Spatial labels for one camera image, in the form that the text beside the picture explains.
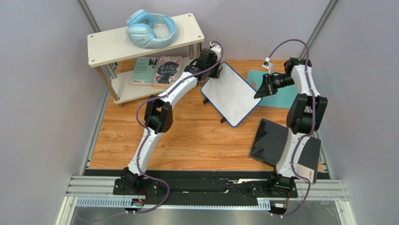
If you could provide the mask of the small blue-framed whiteboard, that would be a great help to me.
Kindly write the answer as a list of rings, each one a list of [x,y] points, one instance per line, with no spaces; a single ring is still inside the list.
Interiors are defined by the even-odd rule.
[[[262,101],[257,91],[228,63],[221,64],[219,78],[208,79],[201,93],[232,127],[237,127]]]

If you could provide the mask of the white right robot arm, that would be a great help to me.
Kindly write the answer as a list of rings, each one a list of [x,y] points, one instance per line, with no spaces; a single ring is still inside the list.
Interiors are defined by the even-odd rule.
[[[287,141],[268,187],[270,195],[280,196],[292,190],[295,178],[312,183],[308,175],[298,173],[298,162],[307,141],[321,124],[328,100],[315,87],[309,59],[290,58],[284,63],[284,73],[274,72],[274,64],[269,57],[262,66],[268,72],[263,75],[262,84],[254,98],[274,95],[278,89],[290,85],[294,85],[297,91],[286,119]]]

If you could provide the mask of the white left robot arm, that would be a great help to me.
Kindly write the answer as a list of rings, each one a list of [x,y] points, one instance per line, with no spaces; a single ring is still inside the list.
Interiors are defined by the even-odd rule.
[[[173,123],[173,108],[191,89],[205,80],[206,77],[218,78],[219,67],[223,57],[223,47],[213,42],[208,49],[204,48],[197,59],[187,65],[178,80],[158,96],[151,95],[140,104],[145,106],[144,122],[139,123],[144,133],[136,153],[121,177],[115,180],[113,194],[138,195],[144,190],[143,179],[152,153],[161,137],[170,130]]]

